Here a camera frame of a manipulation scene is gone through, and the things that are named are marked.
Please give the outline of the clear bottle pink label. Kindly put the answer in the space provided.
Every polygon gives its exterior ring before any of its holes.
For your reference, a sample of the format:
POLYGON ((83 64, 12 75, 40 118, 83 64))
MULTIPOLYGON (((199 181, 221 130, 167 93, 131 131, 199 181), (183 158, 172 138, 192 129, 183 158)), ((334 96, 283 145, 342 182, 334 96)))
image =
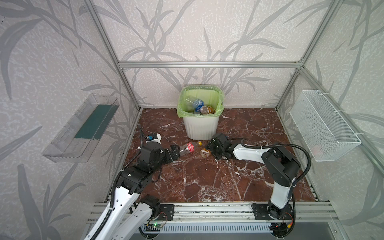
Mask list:
POLYGON ((180 156, 184 156, 184 155, 187 155, 187 154, 192 154, 196 150, 198 150, 199 147, 201 147, 201 146, 202 146, 202 142, 201 141, 198 141, 198 142, 188 142, 188 143, 180 146, 180 156))

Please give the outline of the brown coffee bottle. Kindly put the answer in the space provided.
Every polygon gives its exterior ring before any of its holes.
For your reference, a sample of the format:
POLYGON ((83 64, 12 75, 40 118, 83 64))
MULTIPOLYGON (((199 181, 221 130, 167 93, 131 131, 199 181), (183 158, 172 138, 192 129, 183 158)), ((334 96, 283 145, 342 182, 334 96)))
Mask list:
POLYGON ((211 106, 204 105, 200 108, 200 113, 202 115, 214 114, 215 112, 216 110, 211 106))

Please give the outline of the clear bottle blue label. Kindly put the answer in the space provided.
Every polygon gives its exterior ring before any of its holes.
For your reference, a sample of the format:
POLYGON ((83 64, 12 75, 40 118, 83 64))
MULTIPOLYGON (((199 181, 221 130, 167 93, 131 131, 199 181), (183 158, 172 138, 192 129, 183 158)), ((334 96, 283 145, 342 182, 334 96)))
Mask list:
POLYGON ((186 97, 186 105, 189 109, 193 109, 194 112, 200 112, 202 107, 205 105, 204 101, 194 96, 186 97))

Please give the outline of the orange tea bottle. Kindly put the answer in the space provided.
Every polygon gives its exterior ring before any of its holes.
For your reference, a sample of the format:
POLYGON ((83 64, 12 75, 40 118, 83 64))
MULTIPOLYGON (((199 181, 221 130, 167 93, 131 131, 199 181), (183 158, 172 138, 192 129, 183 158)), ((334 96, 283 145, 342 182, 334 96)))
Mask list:
POLYGON ((208 157, 211 156, 211 151, 210 150, 207 150, 207 149, 202 149, 200 151, 200 154, 202 156, 203 159, 207 159, 208 157))

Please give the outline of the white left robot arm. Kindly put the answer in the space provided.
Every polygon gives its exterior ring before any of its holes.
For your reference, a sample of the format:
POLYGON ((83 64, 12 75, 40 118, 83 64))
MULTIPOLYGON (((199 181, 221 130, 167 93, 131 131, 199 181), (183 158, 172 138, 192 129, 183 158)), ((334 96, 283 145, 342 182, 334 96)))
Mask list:
POLYGON ((180 158, 180 150, 178 145, 165 149, 158 142, 143 145, 137 162, 118 173, 111 199, 85 239, 128 240, 144 223, 160 216, 159 199, 147 195, 139 203, 136 201, 155 172, 180 158))

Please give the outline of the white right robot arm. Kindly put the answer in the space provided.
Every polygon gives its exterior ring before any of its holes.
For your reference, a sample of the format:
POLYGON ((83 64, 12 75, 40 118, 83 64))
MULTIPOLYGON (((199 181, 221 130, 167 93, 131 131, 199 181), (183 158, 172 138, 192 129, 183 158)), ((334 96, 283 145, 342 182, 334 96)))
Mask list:
POLYGON ((307 154, 301 146, 294 144, 274 144, 252 146, 231 141, 226 135, 215 134, 201 151, 204 157, 214 156, 216 160, 252 161, 264 164, 274 180, 274 188, 267 206, 271 219, 279 220, 285 213, 297 182, 303 178, 298 175, 301 164, 287 147, 296 148, 307 154))

